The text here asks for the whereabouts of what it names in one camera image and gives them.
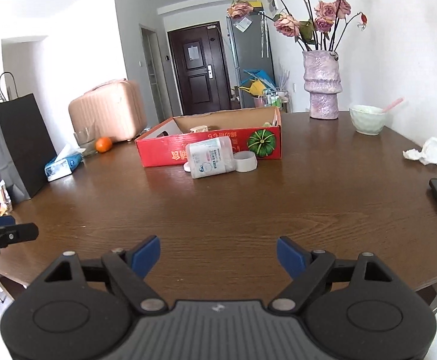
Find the red cardboard box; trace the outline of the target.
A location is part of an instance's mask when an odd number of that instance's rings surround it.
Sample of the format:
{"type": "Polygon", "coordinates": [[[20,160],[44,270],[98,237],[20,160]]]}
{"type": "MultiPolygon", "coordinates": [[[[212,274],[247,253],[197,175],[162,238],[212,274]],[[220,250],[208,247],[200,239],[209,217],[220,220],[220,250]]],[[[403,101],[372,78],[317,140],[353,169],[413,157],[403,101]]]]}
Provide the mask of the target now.
{"type": "Polygon", "coordinates": [[[235,153],[250,150],[259,159],[280,159],[280,110],[272,106],[171,117],[136,138],[135,145],[144,167],[174,166],[187,161],[188,144],[216,137],[229,137],[235,153]],[[200,125],[208,132],[190,132],[200,125]]]}

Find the pink suitcase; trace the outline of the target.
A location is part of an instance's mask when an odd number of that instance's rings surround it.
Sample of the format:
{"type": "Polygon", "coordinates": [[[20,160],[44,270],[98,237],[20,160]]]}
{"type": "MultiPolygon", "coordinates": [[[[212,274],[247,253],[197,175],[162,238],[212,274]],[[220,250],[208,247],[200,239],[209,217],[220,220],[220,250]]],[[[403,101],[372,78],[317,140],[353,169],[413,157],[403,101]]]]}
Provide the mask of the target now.
{"type": "Polygon", "coordinates": [[[94,125],[99,137],[130,141],[148,125],[139,86],[130,80],[99,85],[70,102],[71,123],[78,132],[94,125]]]}

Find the cluttered storage cart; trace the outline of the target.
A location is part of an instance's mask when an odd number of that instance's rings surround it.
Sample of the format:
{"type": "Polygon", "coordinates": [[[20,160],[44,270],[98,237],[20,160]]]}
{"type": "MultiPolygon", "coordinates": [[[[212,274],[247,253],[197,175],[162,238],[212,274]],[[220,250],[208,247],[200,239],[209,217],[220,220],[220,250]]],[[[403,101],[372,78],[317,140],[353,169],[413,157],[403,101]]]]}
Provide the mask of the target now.
{"type": "Polygon", "coordinates": [[[239,90],[243,106],[278,107],[281,111],[291,111],[289,93],[277,86],[271,77],[260,69],[245,69],[246,78],[240,82],[239,90]]]}

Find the blue tissue pack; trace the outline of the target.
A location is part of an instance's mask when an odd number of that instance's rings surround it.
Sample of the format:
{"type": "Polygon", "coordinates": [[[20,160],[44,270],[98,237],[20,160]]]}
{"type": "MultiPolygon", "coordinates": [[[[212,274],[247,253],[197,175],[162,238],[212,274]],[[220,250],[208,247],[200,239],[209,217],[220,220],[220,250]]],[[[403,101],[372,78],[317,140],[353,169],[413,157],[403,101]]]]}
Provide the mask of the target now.
{"type": "Polygon", "coordinates": [[[77,145],[65,145],[56,158],[44,168],[48,182],[71,175],[83,160],[82,152],[83,149],[77,145]]]}

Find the black paper bag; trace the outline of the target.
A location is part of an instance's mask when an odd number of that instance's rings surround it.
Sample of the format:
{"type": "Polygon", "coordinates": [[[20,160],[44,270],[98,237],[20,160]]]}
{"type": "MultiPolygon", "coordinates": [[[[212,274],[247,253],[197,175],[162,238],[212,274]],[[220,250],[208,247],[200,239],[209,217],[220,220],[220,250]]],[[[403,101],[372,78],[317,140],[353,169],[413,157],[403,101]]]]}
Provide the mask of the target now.
{"type": "Polygon", "coordinates": [[[35,96],[7,100],[0,89],[0,181],[14,205],[45,186],[44,168],[55,157],[35,96]]]}

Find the white round jar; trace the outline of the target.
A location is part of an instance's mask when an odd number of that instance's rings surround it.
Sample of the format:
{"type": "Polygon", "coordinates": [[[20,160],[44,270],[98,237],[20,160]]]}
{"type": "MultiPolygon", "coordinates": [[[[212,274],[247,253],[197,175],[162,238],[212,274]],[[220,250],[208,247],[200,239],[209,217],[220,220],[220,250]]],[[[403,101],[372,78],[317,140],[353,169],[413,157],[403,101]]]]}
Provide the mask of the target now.
{"type": "Polygon", "coordinates": [[[253,151],[246,150],[234,153],[233,158],[237,172],[252,172],[258,166],[258,160],[253,151]]]}

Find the pink straw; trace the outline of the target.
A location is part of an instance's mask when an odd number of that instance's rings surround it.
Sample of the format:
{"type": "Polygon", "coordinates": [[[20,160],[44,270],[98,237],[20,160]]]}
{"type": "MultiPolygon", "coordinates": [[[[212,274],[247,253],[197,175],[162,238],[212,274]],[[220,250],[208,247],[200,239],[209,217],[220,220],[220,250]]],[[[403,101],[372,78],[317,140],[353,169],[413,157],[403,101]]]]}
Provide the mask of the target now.
{"type": "Polygon", "coordinates": [[[391,102],[389,105],[387,105],[386,107],[384,107],[382,109],[383,113],[387,113],[389,111],[391,111],[393,108],[395,108],[396,106],[398,106],[399,104],[401,104],[404,101],[403,97],[400,97],[396,100],[394,100],[393,102],[391,102]]]}

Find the small yellow box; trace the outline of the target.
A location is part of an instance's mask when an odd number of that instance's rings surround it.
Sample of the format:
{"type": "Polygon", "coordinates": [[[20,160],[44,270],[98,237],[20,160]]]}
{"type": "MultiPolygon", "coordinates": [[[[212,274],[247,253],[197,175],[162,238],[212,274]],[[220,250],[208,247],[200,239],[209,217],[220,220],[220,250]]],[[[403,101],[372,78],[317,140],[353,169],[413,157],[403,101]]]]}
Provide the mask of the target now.
{"type": "Polygon", "coordinates": [[[200,126],[190,128],[191,133],[204,133],[204,132],[208,132],[208,130],[209,129],[206,125],[200,125],[200,126]]]}

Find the pale green bowl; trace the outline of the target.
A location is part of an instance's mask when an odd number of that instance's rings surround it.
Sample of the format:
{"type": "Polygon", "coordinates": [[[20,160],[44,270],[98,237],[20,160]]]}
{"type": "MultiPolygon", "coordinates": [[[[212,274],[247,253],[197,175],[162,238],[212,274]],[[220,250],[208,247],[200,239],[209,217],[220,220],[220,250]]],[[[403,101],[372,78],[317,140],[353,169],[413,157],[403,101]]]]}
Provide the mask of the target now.
{"type": "Polygon", "coordinates": [[[357,133],[377,136],[385,125],[386,113],[375,106],[354,105],[350,108],[350,118],[357,133]]]}

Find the white plastic bottle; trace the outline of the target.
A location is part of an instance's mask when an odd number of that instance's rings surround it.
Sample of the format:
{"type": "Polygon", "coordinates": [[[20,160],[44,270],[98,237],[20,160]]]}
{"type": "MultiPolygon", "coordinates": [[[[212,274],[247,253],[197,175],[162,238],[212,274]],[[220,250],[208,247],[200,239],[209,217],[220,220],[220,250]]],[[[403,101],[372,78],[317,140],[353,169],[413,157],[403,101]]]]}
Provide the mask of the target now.
{"type": "Polygon", "coordinates": [[[237,168],[228,136],[188,144],[186,154],[193,179],[234,172],[237,168]]]}

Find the dark entrance door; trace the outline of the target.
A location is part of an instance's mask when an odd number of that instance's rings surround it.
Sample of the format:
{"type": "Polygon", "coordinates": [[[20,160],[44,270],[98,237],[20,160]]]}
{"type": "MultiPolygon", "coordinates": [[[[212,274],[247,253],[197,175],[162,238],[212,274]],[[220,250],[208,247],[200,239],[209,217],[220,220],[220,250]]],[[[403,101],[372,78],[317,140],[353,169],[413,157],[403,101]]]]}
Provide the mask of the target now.
{"type": "Polygon", "coordinates": [[[168,33],[175,78],[186,116],[231,109],[231,87],[218,22],[168,33]]]}

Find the purple ceramic vase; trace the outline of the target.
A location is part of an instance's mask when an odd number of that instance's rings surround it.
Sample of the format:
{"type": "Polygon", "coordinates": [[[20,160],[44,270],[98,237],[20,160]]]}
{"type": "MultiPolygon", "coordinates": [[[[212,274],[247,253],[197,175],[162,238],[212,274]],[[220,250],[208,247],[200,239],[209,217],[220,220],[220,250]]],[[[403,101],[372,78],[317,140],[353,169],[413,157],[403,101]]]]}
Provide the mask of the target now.
{"type": "Polygon", "coordinates": [[[334,51],[303,51],[304,90],[310,95],[310,118],[339,116],[337,95],[342,92],[339,55],[334,51]]]}

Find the crumpled white tissue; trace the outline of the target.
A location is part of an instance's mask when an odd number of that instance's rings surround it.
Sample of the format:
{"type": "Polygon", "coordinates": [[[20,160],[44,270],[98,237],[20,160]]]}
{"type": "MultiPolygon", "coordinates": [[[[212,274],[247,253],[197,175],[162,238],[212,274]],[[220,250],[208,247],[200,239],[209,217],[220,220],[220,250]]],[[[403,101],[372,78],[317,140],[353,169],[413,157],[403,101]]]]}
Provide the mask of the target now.
{"type": "Polygon", "coordinates": [[[403,157],[411,161],[419,161],[424,166],[437,166],[437,137],[430,137],[421,150],[410,149],[402,153],[403,157]]]}

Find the dried pink flowers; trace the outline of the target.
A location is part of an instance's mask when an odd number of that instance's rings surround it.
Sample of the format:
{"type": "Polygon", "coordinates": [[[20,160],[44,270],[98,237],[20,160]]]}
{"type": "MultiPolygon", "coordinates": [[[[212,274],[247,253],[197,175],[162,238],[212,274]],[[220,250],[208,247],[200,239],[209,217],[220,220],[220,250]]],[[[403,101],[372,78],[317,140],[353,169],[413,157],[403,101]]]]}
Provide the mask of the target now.
{"type": "Polygon", "coordinates": [[[256,13],[267,24],[271,22],[274,29],[294,42],[304,51],[321,50],[336,52],[345,31],[353,21],[361,30],[368,24],[363,12],[352,13],[352,7],[346,0],[325,2],[319,0],[313,4],[311,0],[301,0],[306,9],[304,19],[298,20],[289,9],[285,0],[267,0],[271,12],[255,7],[245,0],[231,0],[227,9],[227,17],[237,24],[240,20],[256,13]]]}

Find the grey refrigerator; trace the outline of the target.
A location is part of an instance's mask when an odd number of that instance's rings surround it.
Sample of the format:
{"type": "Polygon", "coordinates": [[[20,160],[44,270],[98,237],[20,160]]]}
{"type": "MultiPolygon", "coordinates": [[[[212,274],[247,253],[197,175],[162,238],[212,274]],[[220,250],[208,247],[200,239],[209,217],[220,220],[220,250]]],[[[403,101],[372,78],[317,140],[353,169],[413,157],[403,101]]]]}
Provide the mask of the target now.
{"type": "Polygon", "coordinates": [[[241,19],[227,18],[228,35],[237,86],[249,87],[254,76],[249,72],[263,71],[275,83],[267,18],[262,8],[255,8],[241,19]]]}

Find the orange fruit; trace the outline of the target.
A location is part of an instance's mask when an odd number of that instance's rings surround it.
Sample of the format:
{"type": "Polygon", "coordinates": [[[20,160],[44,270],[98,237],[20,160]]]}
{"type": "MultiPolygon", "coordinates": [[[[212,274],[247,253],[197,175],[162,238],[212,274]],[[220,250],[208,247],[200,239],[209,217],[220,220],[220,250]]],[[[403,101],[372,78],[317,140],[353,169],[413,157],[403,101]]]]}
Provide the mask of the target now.
{"type": "Polygon", "coordinates": [[[109,137],[103,136],[96,140],[95,149],[98,153],[106,153],[113,147],[113,142],[109,137]]]}

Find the clear drinking glass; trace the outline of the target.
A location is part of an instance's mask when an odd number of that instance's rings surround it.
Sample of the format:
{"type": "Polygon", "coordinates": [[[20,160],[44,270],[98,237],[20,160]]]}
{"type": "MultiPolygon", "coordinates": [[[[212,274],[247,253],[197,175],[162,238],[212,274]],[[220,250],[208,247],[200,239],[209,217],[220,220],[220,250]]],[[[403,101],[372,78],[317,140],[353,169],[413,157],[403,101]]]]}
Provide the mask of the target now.
{"type": "Polygon", "coordinates": [[[78,132],[74,132],[74,137],[79,147],[83,150],[83,157],[96,153],[96,129],[94,126],[85,127],[78,132]]]}

